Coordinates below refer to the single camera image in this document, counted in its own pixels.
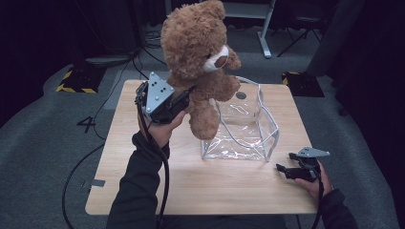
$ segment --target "table top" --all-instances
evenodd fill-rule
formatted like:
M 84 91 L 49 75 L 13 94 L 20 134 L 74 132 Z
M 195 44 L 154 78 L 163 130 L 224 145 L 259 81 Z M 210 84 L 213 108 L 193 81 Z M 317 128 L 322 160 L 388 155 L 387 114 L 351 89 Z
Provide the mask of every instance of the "table top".
M 136 147 L 132 135 L 139 130 L 136 89 L 142 81 L 124 83 L 116 113 L 98 164 L 86 212 L 108 215 L 117 195 L 130 155 Z M 243 159 L 202 159 L 201 141 L 190 131 L 189 115 L 170 140 L 170 191 L 165 215 L 307 214 L 316 213 L 316 201 L 301 187 L 286 179 L 275 164 L 298 167 L 288 153 L 310 146 L 304 124 L 287 86 L 262 84 L 264 103 L 279 126 L 280 138 L 269 162 Z M 163 197 L 164 169 L 160 169 Z

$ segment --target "teddy bear snout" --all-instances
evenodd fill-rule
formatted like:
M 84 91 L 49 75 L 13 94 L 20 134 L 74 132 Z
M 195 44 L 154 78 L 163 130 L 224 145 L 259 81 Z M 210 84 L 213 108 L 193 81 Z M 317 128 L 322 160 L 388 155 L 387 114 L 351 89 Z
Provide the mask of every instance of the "teddy bear snout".
M 226 61 L 227 61 L 227 55 L 221 56 L 221 57 L 218 58 L 218 60 L 215 62 L 215 67 L 217 67 L 218 69 L 219 69 L 219 68 L 222 68 L 222 67 L 226 64 Z

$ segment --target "teddy bear ear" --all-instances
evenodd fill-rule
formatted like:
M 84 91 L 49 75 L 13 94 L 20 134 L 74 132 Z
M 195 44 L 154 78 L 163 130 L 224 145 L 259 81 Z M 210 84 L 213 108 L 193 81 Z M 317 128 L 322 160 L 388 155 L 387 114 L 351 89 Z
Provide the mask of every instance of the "teddy bear ear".
M 221 20 L 225 18 L 224 4 L 218 0 L 206 0 L 201 2 L 202 10 L 205 13 L 218 17 Z

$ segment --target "black cable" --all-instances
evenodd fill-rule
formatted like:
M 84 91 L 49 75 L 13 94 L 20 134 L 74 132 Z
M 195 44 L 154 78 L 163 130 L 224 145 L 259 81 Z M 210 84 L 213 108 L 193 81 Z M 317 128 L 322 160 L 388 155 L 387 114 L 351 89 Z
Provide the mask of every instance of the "black cable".
M 132 59 L 132 54 L 127 55 L 126 58 L 124 59 L 119 59 L 119 60 L 111 60 L 111 61 L 105 61 L 105 62 L 99 62 L 99 61 L 92 61 L 92 60 L 86 60 L 89 64 L 93 65 L 95 68 L 101 68 L 101 69 L 109 69 L 115 66 L 119 66 L 122 64 L 125 64 L 128 60 Z
M 298 223 L 298 228 L 301 229 L 301 221 L 300 221 L 300 217 L 298 215 L 295 215 L 295 217 L 297 218 L 297 223 Z
M 144 73 L 142 72 L 143 65 L 142 65 L 142 63 L 140 62 L 139 56 L 138 56 L 138 60 L 139 60 L 139 63 L 140 63 L 140 69 L 139 69 L 139 68 L 137 67 L 137 65 L 135 64 L 135 58 L 132 59 L 132 64 L 134 65 L 134 68 L 135 68 L 141 75 L 143 75 L 143 77 L 145 77 L 146 79 L 149 80 L 149 77 L 146 76 L 146 74 L 144 74 Z
M 159 31 L 148 31 L 145 35 L 145 47 L 149 49 L 160 49 L 161 45 L 159 44 L 153 44 L 154 41 L 159 41 L 160 42 L 160 32 Z
M 169 195 L 169 184 L 170 184 L 170 171 L 169 171 L 169 162 L 167 160 L 166 155 L 164 154 L 164 151 L 161 150 L 159 144 L 156 142 L 156 140 L 151 136 L 151 134 L 148 132 L 149 128 L 146 126 L 145 122 L 145 117 L 141 108 L 141 102 L 139 101 L 139 98 L 137 97 L 137 108 L 138 108 L 138 114 L 140 118 L 140 123 L 143 127 L 143 130 L 146 133 L 146 138 L 148 138 L 148 141 L 154 146 L 157 152 L 159 152 L 160 157 L 163 161 L 163 167 L 164 167 L 164 190 L 163 190 L 163 199 L 161 200 L 161 206 L 160 206 L 160 213 L 157 217 L 156 221 L 156 228 L 159 229 L 161 224 L 162 224 L 162 219 L 163 219 L 163 214 L 164 214 L 164 209 L 166 207 L 166 202 L 167 202 L 167 197 Z
M 65 183 L 65 187 L 63 188 L 63 194 L 62 194 L 62 212 L 63 212 L 63 218 L 66 221 L 66 224 L 68 224 L 69 228 L 73 229 L 74 227 L 72 226 L 71 222 L 69 221 L 68 215 L 66 213 L 66 206 L 65 206 L 65 197 L 66 197 L 66 190 L 68 188 L 68 184 L 69 181 L 71 180 L 72 175 L 74 174 L 75 170 L 77 169 L 77 167 L 90 155 L 92 155 L 94 152 L 96 152 L 97 150 L 99 150 L 101 147 L 104 146 L 104 143 L 102 143 L 100 146 L 98 146 L 97 148 L 93 149 L 89 154 L 87 154 L 85 157 L 83 157 L 80 161 L 78 161 L 78 163 L 75 165 L 75 167 L 73 168 L 73 170 L 71 171 L 71 173 L 68 176 L 68 179 L 66 180 Z
M 321 173 L 319 172 L 318 174 L 316 170 L 313 168 L 311 170 L 316 174 L 319 181 L 318 210 L 316 211 L 315 221 L 313 222 L 311 227 L 312 229 L 315 229 L 318 226 L 319 219 L 321 218 L 322 199 L 324 195 L 324 183 L 322 182 Z
M 152 56 L 153 58 L 155 58 L 156 60 L 158 60 L 160 63 L 162 63 L 163 65 L 167 66 L 166 63 L 164 63 L 163 61 L 157 59 L 153 54 L 151 54 L 149 51 L 147 51 L 145 48 L 142 48 L 144 51 L 146 51 L 146 53 L 148 53 L 150 56 Z
M 130 61 L 131 61 L 131 59 L 126 62 L 124 68 L 123 68 L 122 71 L 121 71 L 121 74 L 119 75 L 119 78 L 118 78 L 118 81 L 117 81 L 116 85 L 115 85 L 114 88 L 111 90 L 111 92 L 110 92 L 110 94 L 108 95 L 107 99 L 105 99 L 104 102 L 101 104 L 101 106 L 98 108 L 98 111 L 96 112 L 95 118 L 94 118 L 94 120 L 93 120 L 94 123 L 96 123 L 96 118 L 97 118 L 97 115 L 98 115 L 98 113 L 100 112 L 101 108 L 102 108 L 102 107 L 104 106 L 104 104 L 108 101 L 108 99 L 110 99 L 111 95 L 113 94 L 114 90 L 116 89 L 116 87 L 117 87 L 119 81 L 120 81 L 121 78 L 122 78 L 122 74 L 123 74 L 123 72 L 125 71 L 125 69 L 127 68 L 128 63 L 129 63 Z M 101 139 L 103 139 L 103 140 L 106 139 L 105 137 L 100 136 L 100 135 L 98 134 L 98 132 L 97 132 L 97 130 L 96 130 L 96 125 L 93 126 L 93 130 L 95 131 L 96 135 L 97 135 L 99 138 L 101 138 Z
M 80 11 L 80 13 L 83 15 L 83 18 L 86 21 L 87 25 L 89 26 L 90 30 L 92 31 L 93 35 L 98 40 L 98 42 L 104 47 L 104 49 L 106 49 L 109 52 L 115 53 L 115 54 L 128 54 L 128 53 L 116 52 L 116 50 L 117 51 L 122 51 L 122 49 L 111 49 L 111 48 L 107 47 L 104 44 L 104 42 L 99 38 L 98 34 L 94 30 L 92 24 L 90 23 L 89 19 L 87 18 L 86 14 L 84 13 L 83 9 L 79 6 L 79 4 L 77 3 L 76 0 L 75 0 L 75 4 L 76 4 L 78 10 Z

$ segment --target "teddy bear head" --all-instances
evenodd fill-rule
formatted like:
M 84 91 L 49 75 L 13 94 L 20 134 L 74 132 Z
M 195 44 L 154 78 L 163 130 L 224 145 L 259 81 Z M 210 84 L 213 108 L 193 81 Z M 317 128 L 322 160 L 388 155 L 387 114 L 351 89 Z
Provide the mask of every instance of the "teddy bear head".
M 175 9 L 164 21 L 160 41 L 164 58 L 179 80 L 197 79 L 210 71 L 207 60 L 227 52 L 224 17 L 223 3 L 208 0 Z M 216 61 L 211 63 L 214 69 L 222 67 L 226 57 Z

